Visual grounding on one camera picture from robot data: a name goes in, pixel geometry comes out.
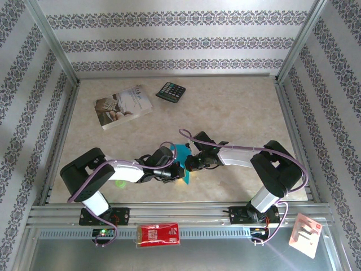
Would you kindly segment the blue paper sheet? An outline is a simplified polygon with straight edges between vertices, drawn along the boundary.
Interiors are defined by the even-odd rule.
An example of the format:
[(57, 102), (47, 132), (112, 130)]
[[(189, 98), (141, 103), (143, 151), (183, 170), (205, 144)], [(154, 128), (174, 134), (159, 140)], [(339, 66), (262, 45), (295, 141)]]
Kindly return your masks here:
[(171, 145), (170, 149), (172, 153), (175, 153), (175, 150), (177, 150), (177, 157), (174, 160), (175, 163), (179, 162), (180, 167), (184, 169), (184, 177), (182, 177), (182, 180), (188, 185), (190, 182), (190, 172), (186, 169), (185, 161), (187, 159), (188, 155), (191, 155), (191, 150), (185, 145)]

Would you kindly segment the grey metal sheet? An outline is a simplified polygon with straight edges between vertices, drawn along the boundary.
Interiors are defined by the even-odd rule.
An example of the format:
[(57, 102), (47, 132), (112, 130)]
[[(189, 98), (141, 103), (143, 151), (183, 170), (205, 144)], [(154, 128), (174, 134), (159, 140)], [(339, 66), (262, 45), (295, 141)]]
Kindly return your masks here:
[(137, 248), (132, 240), (97, 248), (88, 240), (40, 240), (30, 271), (336, 271), (325, 245), (315, 258), (273, 240), (185, 240), (178, 246)]

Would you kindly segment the red packet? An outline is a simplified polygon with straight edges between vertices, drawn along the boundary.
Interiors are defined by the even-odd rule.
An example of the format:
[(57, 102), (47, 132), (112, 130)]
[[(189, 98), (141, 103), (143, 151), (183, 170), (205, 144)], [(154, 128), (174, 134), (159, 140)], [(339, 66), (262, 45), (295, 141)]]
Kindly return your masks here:
[(176, 222), (143, 224), (137, 227), (137, 248), (180, 245), (180, 230)]

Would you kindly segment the black calculator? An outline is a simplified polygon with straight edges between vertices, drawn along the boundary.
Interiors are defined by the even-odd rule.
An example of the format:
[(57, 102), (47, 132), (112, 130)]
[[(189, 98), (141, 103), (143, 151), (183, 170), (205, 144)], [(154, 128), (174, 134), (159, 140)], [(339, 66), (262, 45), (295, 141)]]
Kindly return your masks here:
[(185, 91), (186, 88), (172, 82), (167, 82), (160, 91), (156, 93), (156, 96), (168, 102), (178, 103)]

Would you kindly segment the paperback book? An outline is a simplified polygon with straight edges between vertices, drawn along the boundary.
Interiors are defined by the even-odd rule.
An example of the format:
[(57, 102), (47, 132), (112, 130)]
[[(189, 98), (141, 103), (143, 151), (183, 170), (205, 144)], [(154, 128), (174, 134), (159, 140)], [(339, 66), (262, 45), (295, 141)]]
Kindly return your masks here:
[(153, 106), (142, 85), (97, 99), (94, 109), (103, 130), (134, 120), (153, 111)]

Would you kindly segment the pink blister pack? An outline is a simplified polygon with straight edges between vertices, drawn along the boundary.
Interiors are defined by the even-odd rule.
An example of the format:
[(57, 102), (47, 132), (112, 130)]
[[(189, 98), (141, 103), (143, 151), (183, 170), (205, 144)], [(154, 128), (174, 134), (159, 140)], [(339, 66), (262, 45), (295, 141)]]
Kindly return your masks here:
[(299, 213), (294, 223), (289, 245), (314, 259), (322, 228), (321, 223)]

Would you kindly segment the long aluminium mounting rail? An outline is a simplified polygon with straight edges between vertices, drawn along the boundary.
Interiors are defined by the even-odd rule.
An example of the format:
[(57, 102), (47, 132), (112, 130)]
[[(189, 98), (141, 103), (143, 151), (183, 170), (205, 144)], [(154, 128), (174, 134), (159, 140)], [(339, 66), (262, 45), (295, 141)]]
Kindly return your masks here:
[[(112, 204), (112, 208), (130, 210), (129, 226), (155, 222), (177, 222), (180, 226), (229, 226), (231, 206), (245, 206), (246, 202), (163, 202)], [(27, 228), (75, 228), (78, 227), (82, 205), (47, 204), (33, 206), (26, 222)], [(334, 215), (327, 203), (291, 201), (285, 224), (294, 223), (302, 213), (320, 223), (334, 224)]]

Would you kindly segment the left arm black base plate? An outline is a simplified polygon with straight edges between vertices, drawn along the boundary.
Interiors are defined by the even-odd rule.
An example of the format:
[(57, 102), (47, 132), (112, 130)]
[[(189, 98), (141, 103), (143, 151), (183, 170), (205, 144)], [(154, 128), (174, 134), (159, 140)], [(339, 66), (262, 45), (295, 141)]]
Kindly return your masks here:
[[(128, 225), (130, 218), (130, 209), (129, 208), (117, 208), (113, 207), (107, 210), (104, 214), (99, 216), (101, 219), (106, 220), (115, 226), (125, 226)], [(79, 225), (81, 226), (103, 226), (106, 223), (98, 220), (92, 216), (86, 208), (81, 209)]]

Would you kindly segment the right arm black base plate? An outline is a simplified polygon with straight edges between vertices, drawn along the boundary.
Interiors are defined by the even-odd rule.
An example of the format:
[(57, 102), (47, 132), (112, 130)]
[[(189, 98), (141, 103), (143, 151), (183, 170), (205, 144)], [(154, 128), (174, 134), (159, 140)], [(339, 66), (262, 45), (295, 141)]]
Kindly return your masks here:
[(251, 205), (230, 206), (227, 211), (231, 224), (266, 224), (279, 223), (280, 215), (276, 206), (271, 206), (266, 212), (257, 211)]

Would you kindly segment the thin aluminium edge rail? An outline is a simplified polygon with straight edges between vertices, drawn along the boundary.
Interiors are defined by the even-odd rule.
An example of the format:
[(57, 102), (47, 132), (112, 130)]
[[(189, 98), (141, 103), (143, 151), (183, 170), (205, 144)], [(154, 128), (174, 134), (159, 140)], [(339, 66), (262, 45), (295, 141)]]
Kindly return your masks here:
[(269, 73), (210, 73), (210, 74), (141, 74), (141, 75), (110, 75), (105, 76), (100, 73), (94, 75), (88, 75), (87, 77), (79, 77), (79, 81), (83, 80), (110, 80), (110, 79), (135, 79), (135, 78), (186, 78), (186, 77), (267, 77), (276, 78), (275, 75)]

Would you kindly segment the aluminium side rail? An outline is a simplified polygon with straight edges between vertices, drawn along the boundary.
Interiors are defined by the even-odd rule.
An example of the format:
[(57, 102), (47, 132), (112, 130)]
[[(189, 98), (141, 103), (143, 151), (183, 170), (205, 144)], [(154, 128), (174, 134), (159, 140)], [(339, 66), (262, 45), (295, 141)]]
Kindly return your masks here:
[(294, 149), (294, 153), (296, 158), (305, 166), (309, 174), (309, 181), (307, 183), (307, 187), (310, 190), (311, 197), (309, 200), (312, 200), (314, 203), (322, 203), (323, 200), (319, 196), (318, 188), (314, 182), (314, 175), (312, 172), (312, 167), (310, 167), (307, 152), (304, 149), (303, 141), (299, 133), (299, 129), (297, 126), (297, 122), (294, 118), (294, 114), (292, 111), (292, 107), (289, 104), (287, 95), (282, 85), (278, 84), (276, 81), (274, 83), (276, 93), (279, 99), (279, 103), (281, 106), (281, 110), (286, 122), (286, 126), (288, 129), (288, 133), (290, 136), (290, 140), (292, 143), (292, 147)]
[(39, 194), (37, 195), (36, 201), (34, 202), (35, 206), (44, 206), (47, 203), (49, 193), (54, 185), (61, 159), (61, 153), (63, 151), (65, 139), (70, 126), (71, 117), (75, 107), (80, 84), (80, 80), (78, 80), (74, 87), (72, 87), (71, 92), (68, 95), (67, 101), (64, 103), (64, 107), (60, 115), (60, 120), (51, 147), (51, 152), (47, 160), (47, 171), (45, 173), (45, 179), (43, 185), (41, 186)]

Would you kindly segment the aluminium frame post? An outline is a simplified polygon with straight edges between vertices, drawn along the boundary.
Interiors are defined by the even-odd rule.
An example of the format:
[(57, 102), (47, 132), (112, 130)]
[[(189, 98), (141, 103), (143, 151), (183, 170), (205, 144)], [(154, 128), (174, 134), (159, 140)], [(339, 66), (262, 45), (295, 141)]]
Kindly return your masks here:
[(80, 79), (76, 75), (74, 68), (71, 65), (59, 39), (54, 33), (50, 23), (48, 22), (45, 14), (43, 13), (37, 0), (23, 0), (27, 9), (29, 10), (34, 21), (38, 25), (44, 38), (47, 41), (50, 49), (54, 52), (57, 60), (59, 61), (62, 69), (67, 77), (71, 80), (72, 85), (78, 86)]
[(314, 28), (323, 10), (325, 9), (325, 6), (330, 1), (331, 0), (315, 0), (312, 4), (309, 13), (306, 16), (305, 22), (302, 24), (302, 27), (298, 31), (294, 43), (290, 48), (290, 51), (287, 53), (279, 72), (275, 76), (276, 84), (280, 85), (285, 80), (289, 70), (298, 58), (301, 49), (304, 47), (306, 41), (308, 40), (312, 29)]

